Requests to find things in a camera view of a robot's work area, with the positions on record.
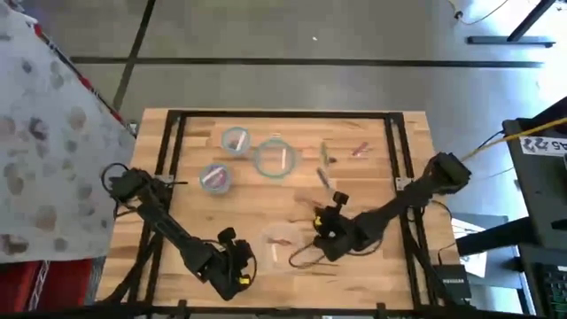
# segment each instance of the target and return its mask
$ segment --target patterned fabric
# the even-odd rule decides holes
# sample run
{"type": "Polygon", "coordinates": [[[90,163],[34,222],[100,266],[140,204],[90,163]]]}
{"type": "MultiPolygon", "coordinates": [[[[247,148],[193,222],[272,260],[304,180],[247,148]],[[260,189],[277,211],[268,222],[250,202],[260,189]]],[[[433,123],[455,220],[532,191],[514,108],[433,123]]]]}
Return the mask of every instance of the patterned fabric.
{"type": "Polygon", "coordinates": [[[100,173],[134,137],[0,1],[0,263],[105,255],[114,203],[100,173]]]}

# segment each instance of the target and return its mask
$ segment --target label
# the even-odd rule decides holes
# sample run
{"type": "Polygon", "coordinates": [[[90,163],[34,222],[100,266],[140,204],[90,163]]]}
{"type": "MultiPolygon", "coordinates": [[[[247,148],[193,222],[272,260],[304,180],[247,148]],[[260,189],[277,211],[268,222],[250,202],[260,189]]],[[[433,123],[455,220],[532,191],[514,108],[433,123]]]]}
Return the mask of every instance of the label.
{"type": "Polygon", "coordinates": [[[522,153],[540,156],[558,156],[567,154],[567,139],[539,136],[521,136],[522,153]]]}

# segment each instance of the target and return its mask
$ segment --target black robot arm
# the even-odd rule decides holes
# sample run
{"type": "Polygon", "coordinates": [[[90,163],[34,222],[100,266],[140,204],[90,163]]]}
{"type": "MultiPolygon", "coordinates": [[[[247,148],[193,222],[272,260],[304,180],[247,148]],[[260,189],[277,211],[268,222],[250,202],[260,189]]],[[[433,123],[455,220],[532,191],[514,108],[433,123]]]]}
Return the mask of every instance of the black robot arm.
{"type": "Polygon", "coordinates": [[[353,219],[340,214],[348,196],[336,192],[336,206],[315,209],[314,245],[335,261],[351,250],[359,252],[381,241],[388,223],[410,206],[425,206],[433,194],[454,194],[470,179],[470,171],[452,153],[439,153],[428,162],[423,175],[408,184],[386,205],[362,212],[353,219]]]}
{"type": "Polygon", "coordinates": [[[120,203],[138,198],[141,204],[136,212],[140,217],[170,241],[179,250],[185,267],[201,282],[209,281],[224,300],[231,300],[250,286],[253,276],[243,275],[242,270],[255,257],[245,240],[235,240],[234,229],[223,230],[218,240],[193,237],[167,214],[165,203],[171,191],[168,184],[137,168],[109,180],[110,195],[120,203]],[[213,243],[222,245],[224,250],[220,251],[213,243]]]}

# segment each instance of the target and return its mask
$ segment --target wire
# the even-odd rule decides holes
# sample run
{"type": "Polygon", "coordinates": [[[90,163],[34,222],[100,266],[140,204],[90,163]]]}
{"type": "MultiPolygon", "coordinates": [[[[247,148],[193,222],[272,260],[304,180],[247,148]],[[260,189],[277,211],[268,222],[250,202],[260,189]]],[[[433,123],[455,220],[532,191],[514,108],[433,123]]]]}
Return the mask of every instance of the wire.
{"type": "Polygon", "coordinates": [[[473,156],[477,155],[478,153],[480,153],[481,151],[484,151],[484,150],[486,150],[486,149],[488,149],[488,148],[490,148],[490,147],[493,147],[493,146],[495,146],[496,144],[499,144],[499,143],[502,143],[502,142],[511,141],[511,140],[513,140],[513,139],[519,138],[520,136],[528,136],[528,135],[530,135],[530,134],[532,134],[532,133],[540,132],[540,131],[542,131],[542,130],[544,130],[544,129],[552,128],[552,127],[554,127],[554,126],[562,125],[562,124],[564,124],[564,123],[567,123],[567,118],[562,118],[562,119],[559,119],[559,120],[550,121],[549,123],[540,125],[540,126],[538,126],[537,128],[528,129],[528,130],[526,130],[526,131],[523,131],[523,132],[520,132],[520,133],[511,135],[511,136],[505,136],[505,137],[500,138],[500,139],[498,139],[498,140],[496,140],[496,141],[494,141],[494,142],[491,142],[491,143],[489,143],[489,144],[486,144],[486,145],[483,145],[483,146],[481,146],[481,147],[478,147],[476,150],[474,150],[474,151],[468,153],[467,155],[463,156],[462,159],[461,159],[461,161],[468,160],[468,159],[470,159],[471,157],[473,157],[473,156]]]}
{"type": "Polygon", "coordinates": [[[114,217],[114,219],[120,218],[120,217],[122,217],[122,216],[124,216],[124,215],[127,215],[127,214],[132,214],[132,213],[135,213],[135,212],[137,212],[137,209],[136,209],[136,208],[130,209],[130,210],[126,211],[126,212],[123,212],[123,213],[120,213],[120,214],[116,214],[115,217],[114,217]]]}
{"type": "Polygon", "coordinates": [[[347,255],[351,255],[351,256],[368,256],[371,255],[372,253],[375,253],[380,246],[382,245],[383,240],[380,239],[380,241],[378,242],[378,244],[376,246],[374,246],[374,248],[372,248],[371,250],[364,252],[364,253],[346,253],[347,255]]]}
{"type": "Polygon", "coordinates": [[[291,261],[293,258],[295,258],[297,255],[299,255],[300,253],[303,253],[307,248],[313,246],[313,242],[311,242],[310,244],[307,244],[303,247],[301,247],[300,249],[298,249],[297,251],[295,251],[295,253],[292,253],[290,255],[290,258],[287,260],[287,262],[290,264],[290,266],[297,268],[297,269],[305,269],[305,268],[309,268],[309,267],[313,267],[314,265],[316,265],[319,261],[322,261],[323,258],[325,258],[325,255],[322,255],[321,257],[317,258],[314,261],[308,261],[308,262],[304,262],[300,265],[294,264],[293,261],[291,261]]]}
{"type": "Polygon", "coordinates": [[[440,201],[438,201],[438,200],[436,200],[436,199],[432,199],[432,200],[430,200],[429,202],[430,202],[430,203],[433,203],[433,204],[437,204],[437,205],[443,207],[443,208],[449,213],[449,218],[450,218],[451,220],[453,220],[453,212],[451,212],[451,210],[449,209],[449,207],[447,207],[447,205],[441,203],[440,201]]]}
{"type": "Polygon", "coordinates": [[[465,26],[472,26],[477,24],[478,22],[484,21],[485,19],[487,19],[488,17],[490,17],[491,15],[493,15],[495,12],[497,12],[501,7],[504,6],[504,4],[506,4],[509,0],[504,0],[504,2],[497,6],[496,9],[492,10],[490,13],[486,14],[486,16],[482,17],[481,19],[478,19],[476,21],[473,22],[467,22],[467,21],[463,21],[462,20],[462,11],[457,10],[456,5],[454,4],[453,0],[447,0],[451,6],[453,7],[453,11],[454,11],[454,18],[459,20],[459,22],[461,22],[463,25],[465,26]]]}
{"type": "Polygon", "coordinates": [[[112,164],[108,165],[107,167],[105,167],[105,169],[103,169],[102,173],[100,173],[100,182],[103,184],[103,188],[105,189],[105,191],[109,194],[110,194],[110,189],[106,186],[106,183],[105,183],[106,173],[108,173],[108,171],[111,168],[117,167],[117,166],[124,168],[124,170],[126,170],[126,171],[130,170],[126,165],[116,162],[116,163],[112,163],[112,164]]]}
{"type": "Polygon", "coordinates": [[[493,138],[497,137],[499,134],[504,134],[504,130],[502,131],[498,131],[496,133],[494,133],[494,135],[488,137],[481,145],[479,145],[475,150],[478,150],[479,148],[485,146],[486,144],[488,144],[488,142],[492,141],[493,138]]]}
{"type": "Polygon", "coordinates": [[[474,179],[474,180],[471,180],[470,182],[473,183],[473,182],[485,181],[485,180],[487,180],[487,179],[491,179],[491,178],[496,177],[496,176],[498,176],[498,175],[502,175],[502,174],[504,174],[504,173],[508,173],[508,172],[511,171],[512,169],[514,169],[514,168],[513,168],[513,167],[510,167],[510,168],[508,168],[508,169],[504,169],[503,171],[501,171],[501,172],[499,172],[499,173],[495,173],[495,174],[492,174],[492,175],[489,175],[489,176],[483,177],[483,178],[474,179]]]}
{"type": "Polygon", "coordinates": [[[439,261],[440,266],[443,266],[443,261],[441,260],[441,252],[446,250],[447,248],[453,247],[454,245],[457,245],[456,241],[454,243],[452,243],[451,245],[446,245],[445,247],[443,247],[443,248],[441,248],[437,251],[437,260],[439,261]]]}
{"type": "Polygon", "coordinates": [[[250,284],[248,286],[252,286],[254,284],[254,279],[256,279],[256,275],[258,274],[258,261],[256,260],[256,255],[252,253],[252,261],[254,262],[254,272],[252,273],[252,278],[250,279],[250,284]]]}

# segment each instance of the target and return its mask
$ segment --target clear plastic bowl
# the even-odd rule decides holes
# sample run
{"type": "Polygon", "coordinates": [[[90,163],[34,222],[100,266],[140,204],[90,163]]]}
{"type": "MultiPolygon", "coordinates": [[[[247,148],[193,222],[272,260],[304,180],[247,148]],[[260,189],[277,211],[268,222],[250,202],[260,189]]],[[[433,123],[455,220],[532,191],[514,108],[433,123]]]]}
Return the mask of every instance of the clear plastic bowl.
{"type": "Polygon", "coordinates": [[[284,178],[295,168],[295,150],[280,138],[270,138],[254,153],[254,166],[261,175],[284,178]]]}
{"type": "Polygon", "coordinates": [[[229,128],[222,133],[221,146],[232,155],[242,155],[250,149],[250,133],[246,128],[229,128]]]}
{"type": "Polygon", "coordinates": [[[203,190],[213,194],[223,194],[232,184],[232,174],[224,164],[211,164],[201,171],[198,180],[203,190]]]}

